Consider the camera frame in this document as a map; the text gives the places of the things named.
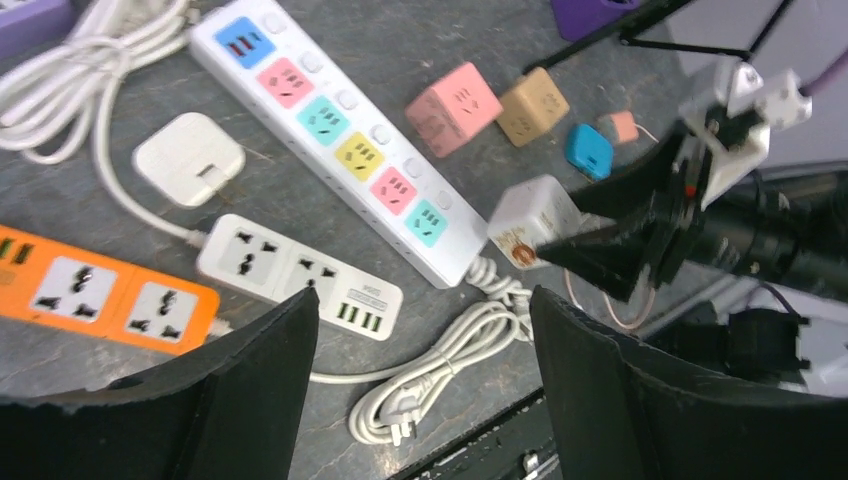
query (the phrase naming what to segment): blue square object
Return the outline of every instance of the blue square object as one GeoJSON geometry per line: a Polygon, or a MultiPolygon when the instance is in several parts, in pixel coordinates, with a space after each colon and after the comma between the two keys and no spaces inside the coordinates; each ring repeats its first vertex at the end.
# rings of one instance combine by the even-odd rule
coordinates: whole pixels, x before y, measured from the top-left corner
{"type": "Polygon", "coordinates": [[[589,125],[581,123],[568,134],[565,159],[592,180],[609,177],[612,157],[612,144],[589,125]]]}
{"type": "Polygon", "coordinates": [[[297,114],[297,120],[318,143],[329,147],[350,126],[350,120],[325,96],[312,101],[297,114]]]}
{"type": "Polygon", "coordinates": [[[427,200],[422,200],[406,219],[406,228],[432,248],[448,229],[448,220],[427,200]]]}
{"type": "Polygon", "coordinates": [[[277,49],[247,17],[218,31],[215,40],[244,68],[253,68],[277,49]]]}

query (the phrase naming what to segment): yellow outlet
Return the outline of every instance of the yellow outlet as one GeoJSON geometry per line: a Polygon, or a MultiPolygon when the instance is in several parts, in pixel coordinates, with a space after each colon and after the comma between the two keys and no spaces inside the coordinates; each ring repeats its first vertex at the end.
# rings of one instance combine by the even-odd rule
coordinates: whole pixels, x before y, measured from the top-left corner
{"type": "Polygon", "coordinates": [[[368,180],[374,170],[383,163],[385,157],[377,147],[365,138],[365,135],[356,132],[338,150],[336,158],[342,162],[350,173],[360,182],[368,180]]]}

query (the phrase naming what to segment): tabletop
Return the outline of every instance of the tabletop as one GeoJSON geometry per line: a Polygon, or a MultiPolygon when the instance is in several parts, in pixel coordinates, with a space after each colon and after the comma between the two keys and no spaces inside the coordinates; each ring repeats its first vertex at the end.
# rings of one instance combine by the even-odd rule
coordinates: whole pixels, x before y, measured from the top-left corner
{"type": "MultiPolygon", "coordinates": [[[[225,3],[197,2],[203,12],[225,3]]],[[[505,188],[547,173],[567,189],[588,181],[563,158],[566,132],[605,113],[631,110],[661,135],[671,125],[685,81],[669,52],[597,44],[550,73],[571,105],[549,134],[517,149],[496,125],[445,159],[435,159],[405,119],[403,109],[424,88],[464,61],[473,62],[496,94],[522,67],[564,45],[547,0],[282,0],[284,8],[321,45],[386,116],[407,135],[468,202],[489,218],[505,188]]],[[[662,27],[653,32],[667,33],[662,27]]],[[[15,62],[0,65],[3,71],[15,62]]],[[[111,154],[126,190],[143,206],[186,227],[207,230],[236,213],[386,279],[405,301],[392,337],[383,343],[322,328],[314,368],[359,373],[393,366],[425,352],[450,322],[483,294],[468,285],[437,290],[390,248],[283,144],[182,51],[129,76],[112,123],[111,154]],[[133,149],[184,112],[214,119],[247,153],[244,171],[210,202],[194,210],[170,204],[131,166],[133,149]]],[[[650,148],[642,138],[617,150],[616,163],[650,148]]],[[[0,152],[0,224],[92,250],[170,275],[199,281],[197,252],[122,210],[100,185],[88,147],[52,167],[0,152]]],[[[492,244],[484,256],[499,271],[532,288],[564,294],[562,271],[519,272],[492,244]]],[[[660,290],[654,314],[667,311],[715,274],[686,267],[660,290]]],[[[219,316],[244,325],[269,306],[215,287],[219,316]]],[[[577,296],[609,321],[598,290],[575,280],[577,296]]],[[[639,309],[638,299],[622,312],[639,309]]],[[[169,357],[47,328],[0,320],[0,393],[35,396],[96,389],[169,357]]],[[[346,415],[373,385],[311,384],[303,409],[293,480],[381,479],[426,456],[541,385],[532,346],[515,343],[462,371],[419,425],[419,437],[401,447],[366,446],[350,436],[346,415]]]]}

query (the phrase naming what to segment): white cube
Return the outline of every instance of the white cube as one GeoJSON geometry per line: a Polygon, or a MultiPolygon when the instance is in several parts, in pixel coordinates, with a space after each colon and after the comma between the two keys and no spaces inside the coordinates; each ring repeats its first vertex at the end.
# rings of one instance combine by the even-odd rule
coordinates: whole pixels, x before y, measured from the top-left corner
{"type": "Polygon", "coordinates": [[[582,215],[559,181],[542,175],[508,188],[489,220],[488,235],[521,270],[548,265],[536,247],[575,235],[582,215]]]}

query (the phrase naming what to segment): purple box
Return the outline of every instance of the purple box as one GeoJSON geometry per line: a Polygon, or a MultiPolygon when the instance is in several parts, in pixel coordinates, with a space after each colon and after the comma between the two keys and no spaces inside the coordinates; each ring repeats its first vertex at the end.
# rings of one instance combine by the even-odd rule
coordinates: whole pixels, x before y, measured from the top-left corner
{"type": "Polygon", "coordinates": [[[576,42],[639,6],[639,0],[551,0],[559,34],[576,42]]]}
{"type": "Polygon", "coordinates": [[[0,59],[64,37],[76,20],[71,0],[0,0],[0,59]]]}

